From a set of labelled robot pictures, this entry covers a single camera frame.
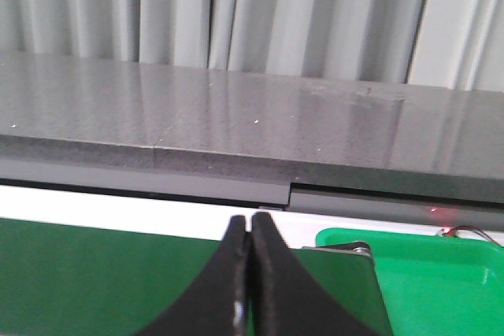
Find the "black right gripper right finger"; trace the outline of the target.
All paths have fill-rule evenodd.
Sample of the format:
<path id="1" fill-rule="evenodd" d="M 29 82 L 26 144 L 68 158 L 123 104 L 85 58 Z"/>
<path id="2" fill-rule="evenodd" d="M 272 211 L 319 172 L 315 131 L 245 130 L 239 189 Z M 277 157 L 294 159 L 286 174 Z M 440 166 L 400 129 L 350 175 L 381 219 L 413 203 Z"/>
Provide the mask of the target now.
<path id="1" fill-rule="evenodd" d="M 272 217 L 251 219 L 249 284 L 256 335 L 366 335 L 287 247 Z"/>

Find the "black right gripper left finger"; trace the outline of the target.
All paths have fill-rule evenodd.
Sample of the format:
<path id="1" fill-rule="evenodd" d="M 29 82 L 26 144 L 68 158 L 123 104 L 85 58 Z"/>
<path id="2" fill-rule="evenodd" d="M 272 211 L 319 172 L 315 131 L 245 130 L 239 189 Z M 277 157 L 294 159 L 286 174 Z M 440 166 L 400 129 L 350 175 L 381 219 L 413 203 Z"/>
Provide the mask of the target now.
<path id="1" fill-rule="evenodd" d="M 233 216 L 188 288 L 138 335 L 246 334 L 246 219 Z"/>

